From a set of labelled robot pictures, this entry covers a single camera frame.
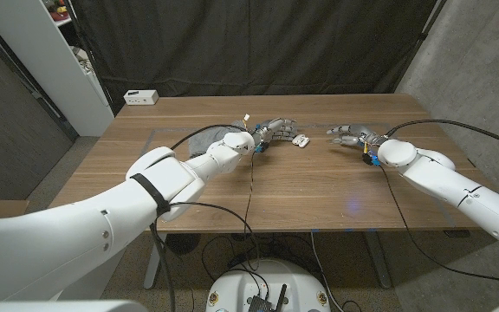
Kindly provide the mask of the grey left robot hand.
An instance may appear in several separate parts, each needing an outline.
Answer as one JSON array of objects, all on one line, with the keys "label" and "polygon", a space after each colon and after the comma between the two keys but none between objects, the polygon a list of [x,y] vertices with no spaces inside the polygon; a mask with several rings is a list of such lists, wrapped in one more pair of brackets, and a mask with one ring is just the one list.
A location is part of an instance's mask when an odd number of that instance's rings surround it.
[{"label": "grey left robot hand", "polygon": [[258,124],[252,137],[255,141],[256,152],[262,153],[269,147],[272,140],[291,141],[296,135],[295,120],[276,118]]}]

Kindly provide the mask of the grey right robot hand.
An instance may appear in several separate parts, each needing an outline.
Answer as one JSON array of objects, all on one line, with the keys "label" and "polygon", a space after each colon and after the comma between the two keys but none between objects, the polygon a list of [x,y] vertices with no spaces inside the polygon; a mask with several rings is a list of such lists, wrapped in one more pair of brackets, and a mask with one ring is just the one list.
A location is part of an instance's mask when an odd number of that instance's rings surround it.
[{"label": "grey right robot hand", "polygon": [[363,124],[338,126],[327,130],[327,135],[334,135],[331,142],[342,146],[381,146],[388,141],[386,135],[375,133]]}]

